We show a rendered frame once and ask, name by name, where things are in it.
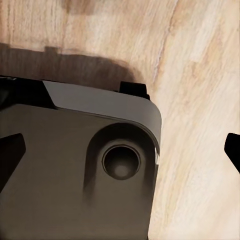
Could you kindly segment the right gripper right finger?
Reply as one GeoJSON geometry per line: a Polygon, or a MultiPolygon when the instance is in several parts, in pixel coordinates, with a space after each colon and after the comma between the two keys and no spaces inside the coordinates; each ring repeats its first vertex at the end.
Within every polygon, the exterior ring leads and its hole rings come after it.
{"type": "Polygon", "coordinates": [[[228,133],[224,151],[240,173],[240,134],[228,133]]]}

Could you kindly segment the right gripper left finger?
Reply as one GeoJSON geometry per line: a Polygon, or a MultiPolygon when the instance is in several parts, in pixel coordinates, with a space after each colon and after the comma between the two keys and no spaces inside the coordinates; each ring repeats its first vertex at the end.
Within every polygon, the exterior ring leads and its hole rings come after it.
{"type": "Polygon", "coordinates": [[[22,133],[0,138],[0,193],[25,153],[26,144],[22,133]]]}

